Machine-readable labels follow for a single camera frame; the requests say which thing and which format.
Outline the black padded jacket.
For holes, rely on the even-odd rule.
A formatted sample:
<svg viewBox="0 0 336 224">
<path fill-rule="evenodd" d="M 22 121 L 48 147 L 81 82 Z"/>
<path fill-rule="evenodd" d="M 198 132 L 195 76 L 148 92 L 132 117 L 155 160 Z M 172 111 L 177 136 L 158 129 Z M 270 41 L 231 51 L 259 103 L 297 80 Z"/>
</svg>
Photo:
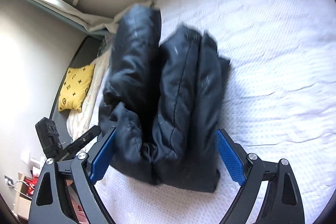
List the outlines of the black padded jacket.
<svg viewBox="0 0 336 224">
<path fill-rule="evenodd" d="M 212 193 L 230 61 L 217 42 L 179 26 L 161 42 L 161 12 L 133 6 L 120 20 L 100 104 L 102 133 L 117 126 L 111 166 L 142 182 Z"/>
</svg>

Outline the beige curtain left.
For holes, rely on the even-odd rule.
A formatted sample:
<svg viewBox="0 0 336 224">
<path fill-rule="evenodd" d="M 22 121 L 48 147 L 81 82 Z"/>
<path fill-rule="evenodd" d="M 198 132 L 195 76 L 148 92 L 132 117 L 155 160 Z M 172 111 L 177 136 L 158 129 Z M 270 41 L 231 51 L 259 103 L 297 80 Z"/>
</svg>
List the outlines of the beige curtain left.
<svg viewBox="0 0 336 224">
<path fill-rule="evenodd" d="M 74 8 L 63 0 L 26 0 L 45 12 L 70 24 L 74 28 L 93 36 L 104 36 L 108 33 L 115 34 L 122 16 L 134 5 L 128 6 L 114 18 L 86 14 Z"/>
</svg>

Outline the yellow patterned pillow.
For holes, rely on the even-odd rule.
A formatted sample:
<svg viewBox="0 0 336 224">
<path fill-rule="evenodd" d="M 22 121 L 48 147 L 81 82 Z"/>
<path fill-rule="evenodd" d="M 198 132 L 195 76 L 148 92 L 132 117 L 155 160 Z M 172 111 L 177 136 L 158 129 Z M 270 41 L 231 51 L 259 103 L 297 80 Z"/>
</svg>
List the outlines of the yellow patterned pillow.
<svg viewBox="0 0 336 224">
<path fill-rule="evenodd" d="M 58 111 L 76 110 L 81 112 L 83 101 L 89 91 L 95 65 L 68 68 L 58 99 Z"/>
</svg>

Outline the red object on floor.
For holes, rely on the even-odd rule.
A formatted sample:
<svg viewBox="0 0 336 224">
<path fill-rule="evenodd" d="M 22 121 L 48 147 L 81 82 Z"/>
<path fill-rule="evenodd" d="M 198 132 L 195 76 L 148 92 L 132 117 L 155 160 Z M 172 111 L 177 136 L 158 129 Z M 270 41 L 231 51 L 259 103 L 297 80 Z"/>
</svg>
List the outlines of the red object on floor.
<svg viewBox="0 0 336 224">
<path fill-rule="evenodd" d="M 29 178 L 25 176 L 24 182 L 27 185 L 27 194 L 28 196 L 32 197 L 35 191 L 35 187 L 37 186 L 38 183 L 38 176 L 33 176 L 32 178 Z"/>
</svg>

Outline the white quilted bed cover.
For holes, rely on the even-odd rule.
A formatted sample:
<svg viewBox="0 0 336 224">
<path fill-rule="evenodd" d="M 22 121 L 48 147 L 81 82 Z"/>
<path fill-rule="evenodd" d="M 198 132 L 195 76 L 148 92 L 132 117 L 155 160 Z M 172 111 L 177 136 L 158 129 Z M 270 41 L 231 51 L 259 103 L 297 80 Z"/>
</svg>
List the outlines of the white quilted bed cover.
<svg viewBox="0 0 336 224">
<path fill-rule="evenodd" d="M 249 153 L 289 161 L 306 223 L 335 191 L 335 1 L 157 0 L 161 38 L 186 24 L 231 61 L 220 125 Z"/>
</svg>

